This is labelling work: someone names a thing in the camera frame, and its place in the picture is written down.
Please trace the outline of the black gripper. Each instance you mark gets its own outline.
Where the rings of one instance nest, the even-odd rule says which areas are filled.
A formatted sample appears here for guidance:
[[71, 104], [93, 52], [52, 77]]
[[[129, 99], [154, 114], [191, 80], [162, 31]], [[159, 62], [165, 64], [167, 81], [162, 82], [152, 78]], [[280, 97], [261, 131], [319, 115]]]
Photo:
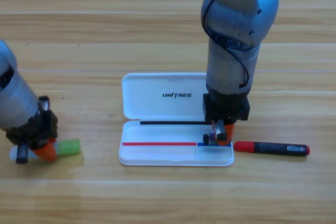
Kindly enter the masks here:
[[246, 121], [250, 104], [247, 93], [225, 95], [216, 91], [203, 94], [204, 121], [214, 131], [213, 142], [226, 146], [232, 142], [235, 123]]
[[16, 163], [28, 163], [29, 151], [47, 162], [55, 161], [57, 123], [58, 119], [50, 109], [49, 97], [40, 96], [36, 114], [26, 124], [5, 131], [6, 137], [17, 146]]

